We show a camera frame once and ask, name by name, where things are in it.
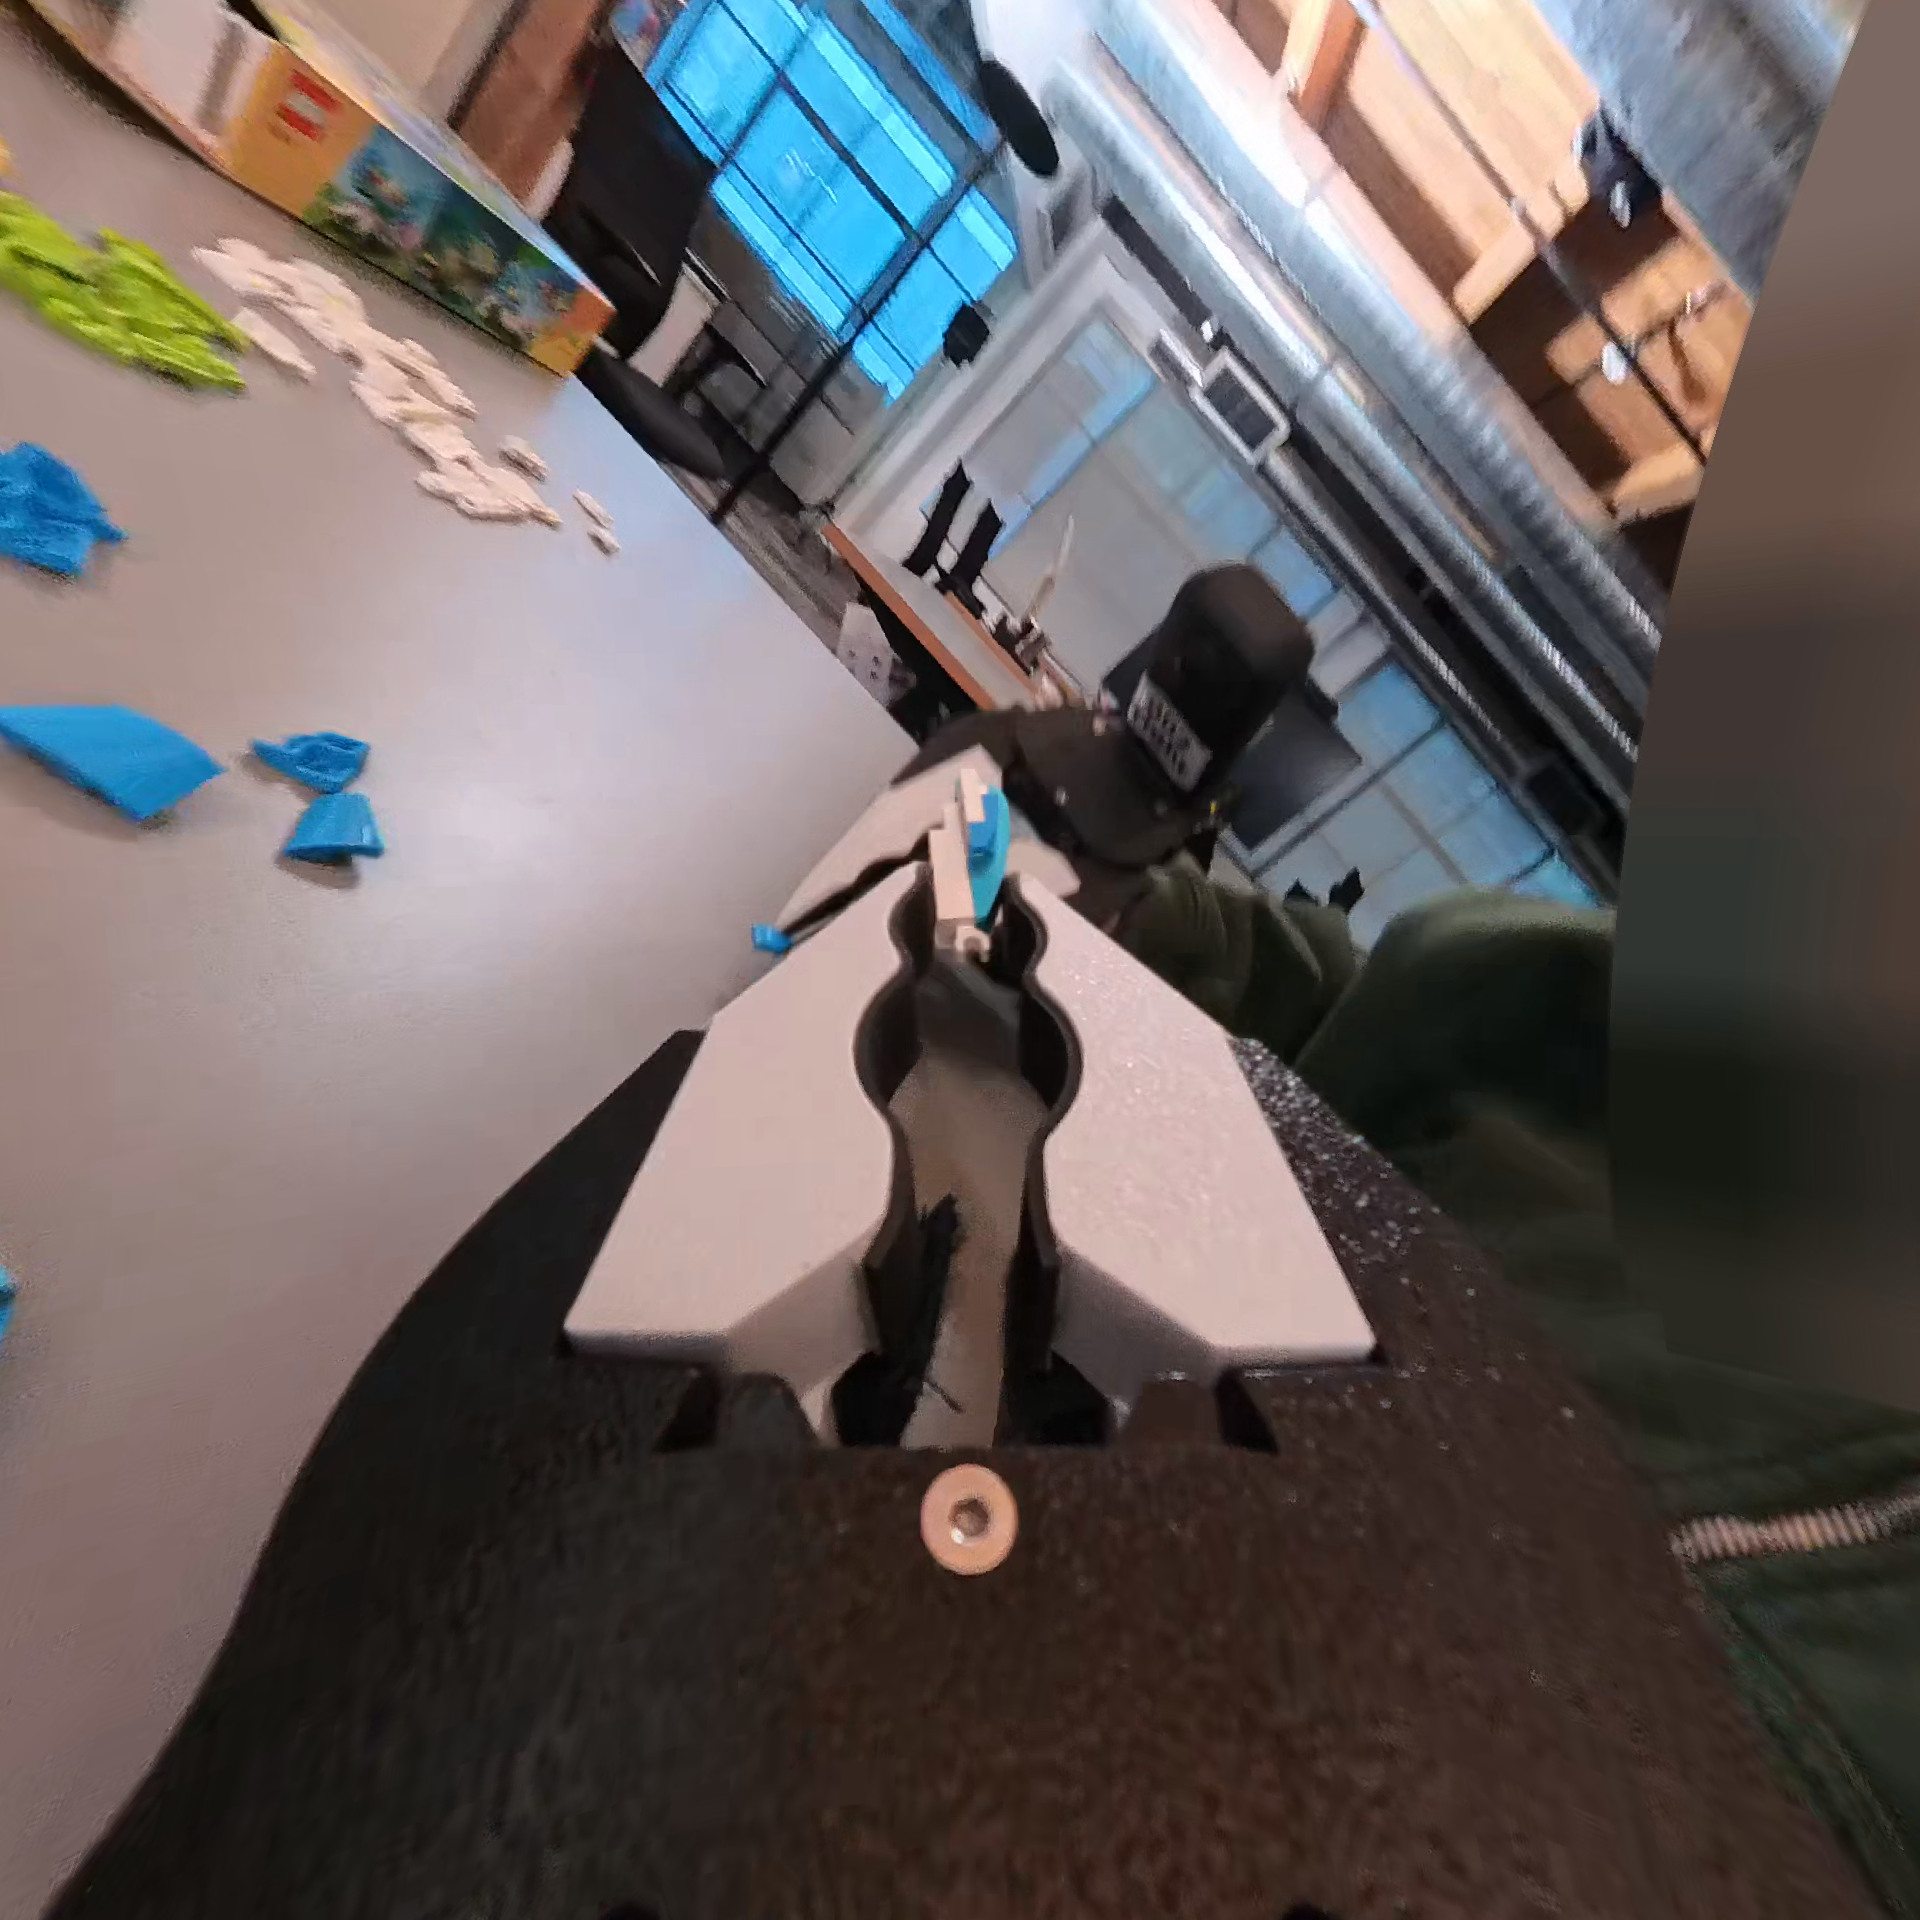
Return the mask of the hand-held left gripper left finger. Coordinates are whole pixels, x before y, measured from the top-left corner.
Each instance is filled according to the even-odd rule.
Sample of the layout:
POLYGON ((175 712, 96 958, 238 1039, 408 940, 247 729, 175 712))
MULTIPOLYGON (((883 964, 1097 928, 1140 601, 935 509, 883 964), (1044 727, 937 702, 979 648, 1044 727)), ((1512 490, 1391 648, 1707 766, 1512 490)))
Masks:
POLYGON ((831 1388, 905 1337, 916 1196, 895 1093, 916 964, 774 964, 710 1018, 643 1154, 566 1343, 768 1375, 837 1439, 831 1388))

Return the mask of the person's right forearm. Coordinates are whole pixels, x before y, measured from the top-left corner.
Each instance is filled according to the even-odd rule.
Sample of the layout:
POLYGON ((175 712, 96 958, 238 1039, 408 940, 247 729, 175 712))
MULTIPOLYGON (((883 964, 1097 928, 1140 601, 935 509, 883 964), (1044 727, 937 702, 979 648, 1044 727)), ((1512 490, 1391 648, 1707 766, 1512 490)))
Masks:
POLYGON ((1157 870, 1116 925, 1135 960, 1265 1047, 1517 1274, 1615 1263, 1615 911, 1462 888, 1359 949, 1347 911, 1157 870))

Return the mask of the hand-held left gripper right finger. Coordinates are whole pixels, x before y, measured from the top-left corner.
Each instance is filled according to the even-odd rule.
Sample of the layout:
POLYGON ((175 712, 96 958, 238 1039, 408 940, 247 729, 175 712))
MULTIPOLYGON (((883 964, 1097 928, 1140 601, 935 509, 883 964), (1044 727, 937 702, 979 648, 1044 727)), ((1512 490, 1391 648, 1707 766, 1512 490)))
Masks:
POLYGON ((1024 1157, 1001 1434, 1101 1441, 1166 1381, 1212 1394, 1379 1357, 1229 1033, 1038 879, 1003 892, 1024 1157))

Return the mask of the colourful lego set box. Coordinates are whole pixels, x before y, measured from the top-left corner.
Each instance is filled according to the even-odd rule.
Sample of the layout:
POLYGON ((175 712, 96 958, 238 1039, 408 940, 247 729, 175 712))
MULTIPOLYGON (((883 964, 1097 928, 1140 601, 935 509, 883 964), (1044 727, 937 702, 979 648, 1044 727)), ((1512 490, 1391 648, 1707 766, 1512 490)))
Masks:
POLYGON ((310 5, 29 1, 211 172, 576 375, 614 308, 465 143, 310 5))

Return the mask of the window with blue panes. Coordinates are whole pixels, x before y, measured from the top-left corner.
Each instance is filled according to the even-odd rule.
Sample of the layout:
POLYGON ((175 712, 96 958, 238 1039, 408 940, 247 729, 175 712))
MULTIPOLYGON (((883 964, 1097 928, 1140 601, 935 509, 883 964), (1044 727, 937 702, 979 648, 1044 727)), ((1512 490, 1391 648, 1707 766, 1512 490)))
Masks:
POLYGON ((1016 265, 979 58, 968 5, 697 1, 664 31, 644 72, 715 162, 704 242, 777 393, 849 342, 830 407, 889 407, 1016 265))

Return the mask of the wooden desk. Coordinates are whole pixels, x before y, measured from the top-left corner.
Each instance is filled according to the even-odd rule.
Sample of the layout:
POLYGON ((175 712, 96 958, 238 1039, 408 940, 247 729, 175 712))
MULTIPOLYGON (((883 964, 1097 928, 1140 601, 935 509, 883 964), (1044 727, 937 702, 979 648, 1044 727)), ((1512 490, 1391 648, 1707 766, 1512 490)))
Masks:
POLYGON ((980 710, 1057 710, 1084 705, 1077 684, 1041 656, 1024 666, 990 629, 929 581, 895 559, 875 558, 835 518, 819 527, 823 544, 852 572, 880 616, 897 626, 943 677, 980 710))

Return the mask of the pile of white lego bricks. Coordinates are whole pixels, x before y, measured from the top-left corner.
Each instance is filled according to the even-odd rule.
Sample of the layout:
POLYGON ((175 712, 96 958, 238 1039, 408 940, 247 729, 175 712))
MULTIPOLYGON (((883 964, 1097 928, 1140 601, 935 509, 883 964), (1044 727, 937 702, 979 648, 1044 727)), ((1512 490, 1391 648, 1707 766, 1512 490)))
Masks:
POLYGON ((472 398, 432 349, 377 326, 341 274, 239 238, 195 247, 191 258, 238 298, 230 324, 281 373, 317 378, 315 352, 342 366, 356 404, 415 457, 422 496, 465 521, 561 527, 561 512, 544 494, 542 453, 518 437, 477 442, 472 398))

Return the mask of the black office chair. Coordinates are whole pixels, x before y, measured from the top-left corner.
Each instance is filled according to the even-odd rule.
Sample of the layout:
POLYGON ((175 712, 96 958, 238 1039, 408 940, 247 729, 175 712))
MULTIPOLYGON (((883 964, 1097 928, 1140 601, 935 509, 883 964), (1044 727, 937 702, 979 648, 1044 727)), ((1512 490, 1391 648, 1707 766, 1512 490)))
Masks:
POLYGON ((597 49, 566 173, 544 231, 611 302, 613 318, 576 376, 663 466, 715 481, 713 437, 633 357, 664 319, 688 265, 713 162, 617 42, 597 49))

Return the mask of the person's green jacket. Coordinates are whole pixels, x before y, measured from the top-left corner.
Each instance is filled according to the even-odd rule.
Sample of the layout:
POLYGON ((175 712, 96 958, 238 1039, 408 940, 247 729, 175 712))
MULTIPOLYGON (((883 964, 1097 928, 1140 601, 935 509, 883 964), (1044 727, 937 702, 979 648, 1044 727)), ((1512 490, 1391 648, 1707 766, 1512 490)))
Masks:
POLYGON ((1597 1209, 1479 1236, 1644 1466, 1782 1775, 1918 1914, 1915 1415, 1672 1348, 1597 1209))

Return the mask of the silver ventilation duct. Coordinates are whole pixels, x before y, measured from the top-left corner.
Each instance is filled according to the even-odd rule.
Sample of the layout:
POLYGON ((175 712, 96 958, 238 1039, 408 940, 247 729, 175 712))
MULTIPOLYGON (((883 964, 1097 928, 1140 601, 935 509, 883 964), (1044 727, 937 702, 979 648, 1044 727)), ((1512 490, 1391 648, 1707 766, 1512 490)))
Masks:
POLYGON ((1351 481, 1627 800, 1662 630, 1567 455, 1212 5, 1087 5, 1048 103, 1351 481))

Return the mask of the pile of lime lego bricks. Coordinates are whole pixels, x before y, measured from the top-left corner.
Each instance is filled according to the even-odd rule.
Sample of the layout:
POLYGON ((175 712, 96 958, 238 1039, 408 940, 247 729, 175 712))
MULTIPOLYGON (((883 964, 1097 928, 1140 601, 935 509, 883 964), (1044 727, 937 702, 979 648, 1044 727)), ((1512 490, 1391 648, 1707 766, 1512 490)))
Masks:
POLYGON ((1 193, 1 288, 38 321, 119 367, 205 393, 241 393, 249 338, 169 262, 124 232, 84 242, 33 201, 1 193))

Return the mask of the black device on tripod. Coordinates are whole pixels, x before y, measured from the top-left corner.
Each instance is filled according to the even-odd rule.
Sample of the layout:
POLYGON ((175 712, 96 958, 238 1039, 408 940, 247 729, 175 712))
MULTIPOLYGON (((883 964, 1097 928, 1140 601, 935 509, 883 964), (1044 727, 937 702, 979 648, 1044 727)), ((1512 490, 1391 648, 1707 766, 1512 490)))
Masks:
MULTIPOLYGON (((959 304, 942 336, 942 358, 953 367, 967 367, 973 358, 979 358, 983 345, 990 338, 990 318, 980 302, 964 302, 959 304)), ((837 345, 831 353, 813 369, 813 375, 801 385, 800 394, 785 407, 783 415, 777 421, 773 431, 768 434, 765 442, 760 442, 747 462, 721 484, 721 490, 705 509, 705 518, 710 526, 721 526, 734 509, 753 490, 757 481, 773 472, 777 453, 783 442, 792 439, 800 430, 804 417, 819 408, 825 400, 830 385, 839 376, 843 362, 852 357, 852 348, 856 345, 854 338, 837 345)))

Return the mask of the pile of blue lego bricks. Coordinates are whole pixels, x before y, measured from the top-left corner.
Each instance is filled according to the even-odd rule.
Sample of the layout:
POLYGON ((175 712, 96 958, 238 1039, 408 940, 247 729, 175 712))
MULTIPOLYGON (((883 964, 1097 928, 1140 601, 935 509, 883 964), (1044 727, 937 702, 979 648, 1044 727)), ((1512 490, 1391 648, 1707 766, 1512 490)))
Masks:
MULTIPOLYGON (((4 558, 64 581, 81 575, 94 551, 124 529, 77 469, 29 440, 1 455, 4 558)), ((223 772, 197 740, 120 704, 6 704, 4 748, 108 805, 133 824, 153 824, 223 772)), ((359 781, 371 744, 341 730, 259 738, 249 748, 271 776, 308 794, 281 857, 349 868, 385 852, 377 814, 359 781)))

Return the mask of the turquoise and white lego piece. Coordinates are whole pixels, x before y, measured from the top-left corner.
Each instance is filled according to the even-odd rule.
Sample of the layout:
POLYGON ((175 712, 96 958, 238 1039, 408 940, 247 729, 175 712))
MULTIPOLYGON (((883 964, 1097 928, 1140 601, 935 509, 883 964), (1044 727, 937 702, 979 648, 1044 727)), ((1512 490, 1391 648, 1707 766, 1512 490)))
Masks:
POLYGON ((1013 812, 998 784, 958 761, 926 838, 935 944, 983 964, 1013 846, 1013 812))

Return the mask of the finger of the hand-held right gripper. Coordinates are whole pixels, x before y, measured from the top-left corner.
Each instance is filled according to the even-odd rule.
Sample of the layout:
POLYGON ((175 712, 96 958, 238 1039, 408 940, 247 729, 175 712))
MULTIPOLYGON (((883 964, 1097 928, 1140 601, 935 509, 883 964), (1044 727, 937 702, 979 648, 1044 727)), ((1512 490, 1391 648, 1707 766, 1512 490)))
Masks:
POLYGON ((968 748, 883 788, 813 863, 808 897, 831 900, 856 887, 869 868, 912 857, 913 846, 942 821, 945 802, 956 800, 964 768, 984 786, 998 784, 998 761, 980 748, 968 748))
POLYGON ((916 964, 920 861, 877 861, 783 930, 779 964, 916 964))

